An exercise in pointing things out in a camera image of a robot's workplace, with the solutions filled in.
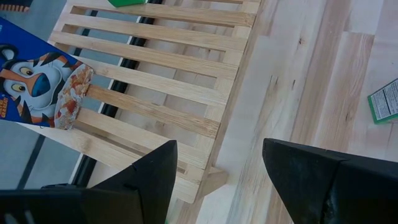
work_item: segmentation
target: gray floor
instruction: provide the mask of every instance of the gray floor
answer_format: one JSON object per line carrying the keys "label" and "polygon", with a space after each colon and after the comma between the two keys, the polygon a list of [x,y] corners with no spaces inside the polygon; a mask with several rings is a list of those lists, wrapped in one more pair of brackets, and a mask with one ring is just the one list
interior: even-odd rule
{"label": "gray floor", "polygon": [[[66,0],[34,0],[28,13],[0,11],[0,17],[13,22],[43,40],[47,40],[65,2]],[[106,12],[99,12],[97,16],[136,21],[136,17],[133,16]],[[97,30],[91,30],[89,36],[123,43],[128,40],[126,35],[110,34]],[[111,64],[119,62],[119,57],[89,50],[83,50],[81,56]],[[109,81],[107,78],[95,76],[93,84],[108,87]],[[83,102],[83,106],[98,110],[100,102],[87,98]],[[0,121],[0,130],[5,129],[7,132],[0,135],[2,142],[0,147],[0,189],[14,189],[21,179],[39,135],[16,123]],[[68,182],[79,155],[72,149],[51,139],[46,139],[29,176],[26,188],[36,189],[43,185]]]}

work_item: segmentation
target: wooden slat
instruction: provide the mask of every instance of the wooden slat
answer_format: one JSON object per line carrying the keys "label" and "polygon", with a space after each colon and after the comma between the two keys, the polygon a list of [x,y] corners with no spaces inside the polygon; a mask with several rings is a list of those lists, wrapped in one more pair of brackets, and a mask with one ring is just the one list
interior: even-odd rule
{"label": "wooden slat", "polygon": [[225,105],[227,101],[226,95],[210,88],[180,82],[171,78],[164,78],[130,68],[110,65],[88,58],[75,58],[92,67],[97,75],[102,75],[128,84],[142,86],[206,105],[222,106]]}
{"label": "wooden slat", "polygon": [[69,0],[74,6],[83,9],[118,12],[137,16],[147,16],[156,19],[210,24],[216,26],[247,26],[251,27],[255,14],[214,9],[195,9],[163,4],[140,4],[115,8],[107,0]]}
{"label": "wooden slat", "polygon": [[60,20],[65,24],[89,29],[105,30],[134,37],[164,40],[167,42],[187,44],[213,50],[244,50],[246,40],[226,35],[209,34],[193,30],[140,24],[136,22],[117,21],[93,16],[64,14]]}
{"label": "wooden slat", "polygon": [[[137,128],[133,125],[85,108],[80,110],[77,120],[151,150],[157,149],[170,140],[158,134]],[[207,156],[204,152],[180,142],[178,142],[178,159],[201,169],[205,168],[207,162]]]}
{"label": "wooden slat", "polygon": [[96,85],[90,85],[87,96],[100,100],[104,103],[138,113],[149,118],[154,118],[165,124],[174,124],[188,131],[214,138],[219,122],[206,118],[200,118],[192,114],[175,111],[165,106],[157,106],[147,101],[142,101],[133,96],[107,90]]}
{"label": "wooden slat", "polygon": [[154,63],[165,67],[177,68],[211,77],[226,77],[233,80],[238,71],[238,67],[236,65],[211,62],[200,58],[160,52],[158,50],[145,47],[121,44],[64,32],[53,32],[50,36],[50,40],[61,44],[104,52],[141,62]]}
{"label": "wooden slat", "polygon": [[[108,143],[79,129],[64,131],[29,124],[21,125],[118,170],[127,168],[141,158],[127,149]],[[177,172],[173,194],[178,198],[192,203],[198,188],[198,184],[184,179],[184,174]]]}

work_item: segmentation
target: wooden leg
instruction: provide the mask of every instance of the wooden leg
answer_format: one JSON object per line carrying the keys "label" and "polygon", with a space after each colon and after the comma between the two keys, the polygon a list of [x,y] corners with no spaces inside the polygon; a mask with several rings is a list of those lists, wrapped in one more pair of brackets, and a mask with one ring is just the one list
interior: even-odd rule
{"label": "wooden leg", "polygon": [[202,198],[212,193],[213,191],[219,189],[221,186],[223,186],[226,183],[227,179],[228,179],[228,174],[225,171],[212,167],[207,176],[207,179],[205,180],[203,191],[200,197]]}

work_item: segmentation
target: wood grain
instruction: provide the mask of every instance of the wood grain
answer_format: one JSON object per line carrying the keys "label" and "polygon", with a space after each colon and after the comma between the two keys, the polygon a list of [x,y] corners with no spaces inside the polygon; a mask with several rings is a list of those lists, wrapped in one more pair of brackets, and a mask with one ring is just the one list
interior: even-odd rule
{"label": "wood grain", "polygon": [[212,62],[200,58],[161,52],[146,47],[120,44],[108,40],[84,37],[76,34],[53,32],[50,40],[83,49],[104,52],[140,62],[149,62],[169,68],[177,68],[211,77],[225,77],[233,80],[238,70],[235,65]]}
{"label": "wood grain", "polygon": [[187,44],[213,50],[225,51],[235,49],[243,51],[246,46],[246,39],[208,34],[194,30],[117,21],[114,19],[81,16],[76,14],[61,15],[60,20],[71,26],[105,30],[118,34],[133,35],[134,37],[164,40],[167,42]]}
{"label": "wood grain", "polygon": [[255,14],[214,9],[196,9],[162,4],[140,4],[115,8],[107,0],[68,0],[76,7],[109,12],[118,12],[156,19],[195,22],[216,26],[247,26],[251,27]]}
{"label": "wood grain", "polygon": [[225,105],[227,101],[226,95],[210,88],[180,82],[171,78],[164,78],[138,70],[110,65],[88,58],[75,58],[94,68],[97,75],[102,75],[128,84],[142,86],[206,105],[222,106]]}
{"label": "wood grain", "polygon": [[166,124],[174,124],[180,128],[208,136],[209,138],[215,137],[218,126],[220,125],[219,122],[210,119],[175,111],[165,106],[157,106],[133,96],[107,90],[95,85],[89,87],[87,96],[116,106],[122,110],[129,110],[133,113],[148,116]]}
{"label": "wood grain", "polygon": [[[124,140],[131,141],[135,144],[146,147],[150,150],[157,149],[159,146],[170,140],[163,136],[159,136],[117,119],[84,108],[80,110],[77,120],[89,126],[103,130],[104,132],[123,138]],[[201,169],[205,168],[208,158],[204,152],[180,142],[177,144],[178,159],[180,161],[186,162],[187,164],[191,164]]]}
{"label": "wood grain", "polygon": [[372,44],[372,35],[343,33],[314,146],[347,151]]}
{"label": "wood grain", "polygon": [[292,140],[295,142],[311,144],[313,141],[335,64],[338,45],[349,15],[350,2],[346,0],[327,1],[308,69],[306,87],[297,112],[296,128],[292,134]]}

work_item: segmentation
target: cereal box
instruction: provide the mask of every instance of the cereal box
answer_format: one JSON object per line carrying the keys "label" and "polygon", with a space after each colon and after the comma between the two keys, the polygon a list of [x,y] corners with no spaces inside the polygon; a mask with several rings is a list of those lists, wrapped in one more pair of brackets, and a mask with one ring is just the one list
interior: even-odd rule
{"label": "cereal box", "polygon": [[0,119],[70,129],[93,69],[0,18]]}

